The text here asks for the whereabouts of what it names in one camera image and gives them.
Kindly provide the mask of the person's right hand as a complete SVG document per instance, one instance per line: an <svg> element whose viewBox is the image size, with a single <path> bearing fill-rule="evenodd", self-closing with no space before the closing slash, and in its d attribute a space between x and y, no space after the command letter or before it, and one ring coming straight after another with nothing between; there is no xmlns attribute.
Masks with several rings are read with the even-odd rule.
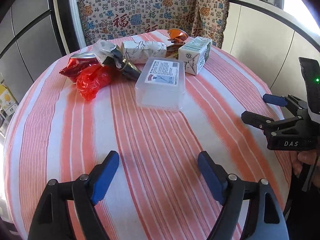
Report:
<svg viewBox="0 0 320 240"><path fill-rule="evenodd" d="M290 160L294 174L299 175L301 173L303 164L312 165L315 162L316 157L316 150L302 152L291 151Z"/></svg>

